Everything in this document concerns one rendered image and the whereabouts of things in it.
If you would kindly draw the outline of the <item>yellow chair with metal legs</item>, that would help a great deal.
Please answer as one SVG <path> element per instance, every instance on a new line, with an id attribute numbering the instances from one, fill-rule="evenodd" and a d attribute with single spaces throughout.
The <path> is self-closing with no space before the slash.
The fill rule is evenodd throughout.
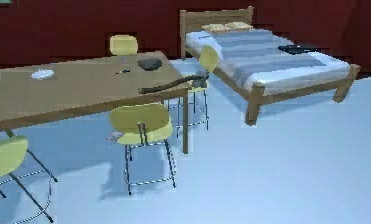
<path id="1" fill-rule="evenodd" d="M 109 118 L 114 131 L 124 133 L 115 143 L 124 146 L 124 175 L 128 194 L 131 194 L 131 188 L 134 186 L 155 184 L 169 180 L 172 181 L 173 187 L 176 187 L 176 164 L 169 144 L 169 138 L 173 134 L 173 124 L 167 108 L 161 103 L 122 106 L 113 109 Z M 133 183 L 130 180 L 129 169 L 129 163 L 133 160 L 132 151 L 137 148 L 158 145 L 165 146 L 169 175 L 157 180 Z"/>
<path id="2" fill-rule="evenodd" d="M 217 67 L 217 62 L 219 57 L 217 52 L 211 46 L 204 46 L 201 50 L 199 57 L 199 63 L 202 67 L 201 71 L 197 71 L 194 75 L 184 77 L 184 80 L 190 85 L 190 89 L 186 92 L 185 97 L 180 97 L 177 100 L 177 105 L 174 106 L 177 109 L 177 115 L 180 115 L 180 108 L 188 106 L 186 100 L 190 94 L 193 95 L 193 101 L 191 105 L 193 106 L 193 111 L 196 111 L 196 94 L 201 92 L 203 94 L 203 105 L 201 111 L 204 113 L 205 118 L 198 122 L 186 123 L 186 127 L 192 127 L 195 125 L 206 124 L 206 129 L 209 129 L 209 113 L 208 113 L 208 102 L 206 90 L 209 86 L 209 74 L 213 73 Z"/>
<path id="3" fill-rule="evenodd" d="M 136 54 L 138 52 L 137 39 L 130 35 L 114 35 L 110 38 L 110 52 L 116 56 Z"/>
<path id="4" fill-rule="evenodd" d="M 54 218 L 47 212 L 52 196 L 52 184 L 58 182 L 58 179 L 53 173 L 36 157 L 36 155 L 28 148 L 29 140 L 25 136 L 12 136 L 7 140 L 0 141 L 0 186 L 9 182 L 15 182 L 17 186 L 27 195 L 27 197 L 38 208 L 35 215 L 29 216 L 25 219 L 14 222 L 13 224 L 25 224 L 40 215 L 44 215 L 50 224 L 55 222 Z M 16 176 L 14 171 L 17 170 L 25 160 L 26 155 L 29 154 L 33 160 L 41 167 L 40 170 L 30 172 L 22 176 Z M 33 194 L 23 185 L 21 179 L 34 176 L 40 173 L 46 173 L 49 176 L 48 194 L 45 205 L 41 205 Z M 0 188 L 0 195 L 6 198 L 7 195 Z"/>

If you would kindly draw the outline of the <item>dark grey flat object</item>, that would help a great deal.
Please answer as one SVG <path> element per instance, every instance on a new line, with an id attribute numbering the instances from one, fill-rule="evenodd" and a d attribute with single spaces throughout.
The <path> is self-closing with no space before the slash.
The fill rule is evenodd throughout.
<path id="1" fill-rule="evenodd" d="M 144 71 L 155 71 L 162 66 L 159 58 L 145 58 L 137 61 L 138 66 Z"/>

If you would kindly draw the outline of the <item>small grey cloth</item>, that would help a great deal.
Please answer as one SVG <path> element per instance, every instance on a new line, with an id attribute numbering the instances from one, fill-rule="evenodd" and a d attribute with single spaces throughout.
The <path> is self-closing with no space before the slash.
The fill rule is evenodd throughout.
<path id="1" fill-rule="evenodd" d="M 119 138 L 121 138 L 124 135 L 123 132 L 113 131 L 109 134 L 107 137 L 107 140 L 110 142 L 117 142 Z"/>

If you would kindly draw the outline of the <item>tan pillow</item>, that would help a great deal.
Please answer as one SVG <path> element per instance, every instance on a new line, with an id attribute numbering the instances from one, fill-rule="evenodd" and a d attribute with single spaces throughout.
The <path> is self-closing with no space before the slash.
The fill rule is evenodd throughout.
<path id="1" fill-rule="evenodd" d="M 225 26 L 224 24 L 207 24 L 203 25 L 202 29 L 213 34 L 221 34 L 230 31 L 230 28 Z"/>
<path id="2" fill-rule="evenodd" d="M 252 29 L 252 26 L 245 22 L 231 22 L 227 23 L 226 27 L 232 31 L 248 31 Z"/>

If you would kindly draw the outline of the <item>wooden bed with striped blanket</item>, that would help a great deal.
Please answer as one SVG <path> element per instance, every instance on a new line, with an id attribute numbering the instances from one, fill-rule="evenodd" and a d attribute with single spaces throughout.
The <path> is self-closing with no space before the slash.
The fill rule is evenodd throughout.
<path id="1" fill-rule="evenodd" d="M 247 102 L 245 123 L 254 125 L 260 107 L 333 89 L 333 100 L 342 102 L 361 67 L 320 52 L 291 55 L 279 46 L 292 42 L 269 30 L 252 29 L 213 34 L 207 24 L 245 22 L 252 26 L 254 8 L 179 13 L 181 57 L 199 59 L 204 46 L 211 46 L 219 61 L 213 74 Z"/>

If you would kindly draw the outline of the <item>brown wooden table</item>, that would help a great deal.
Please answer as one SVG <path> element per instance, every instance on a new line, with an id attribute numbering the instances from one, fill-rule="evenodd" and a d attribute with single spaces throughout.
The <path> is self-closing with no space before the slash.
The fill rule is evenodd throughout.
<path id="1" fill-rule="evenodd" d="M 162 66 L 144 71 L 137 61 L 159 58 Z M 54 76 L 33 80 L 31 74 L 50 69 Z M 131 72 L 115 74 L 129 69 Z M 0 69 L 0 132 L 47 122 L 185 97 L 188 84 L 141 95 L 139 88 L 164 85 L 181 75 L 160 52 L 112 56 Z"/>

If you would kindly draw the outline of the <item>black flat object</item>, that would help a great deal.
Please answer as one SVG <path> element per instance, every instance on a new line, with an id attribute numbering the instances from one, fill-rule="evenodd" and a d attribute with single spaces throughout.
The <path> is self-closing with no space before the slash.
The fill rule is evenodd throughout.
<path id="1" fill-rule="evenodd" d="M 278 49 L 280 51 L 286 52 L 291 55 L 318 51 L 318 48 L 308 47 L 308 46 L 303 46 L 303 45 L 284 45 L 284 46 L 279 46 Z"/>

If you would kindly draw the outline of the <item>white plate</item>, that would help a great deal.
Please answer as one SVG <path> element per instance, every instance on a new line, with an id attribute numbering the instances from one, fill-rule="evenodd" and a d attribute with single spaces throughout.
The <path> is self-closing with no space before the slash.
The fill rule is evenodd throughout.
<path id="1" fill-rule="evenodd" d="M 50 69 L 39 69 L 31 74 L 33 80 L 46 80 L 54 76 L 54 71 Z"/>

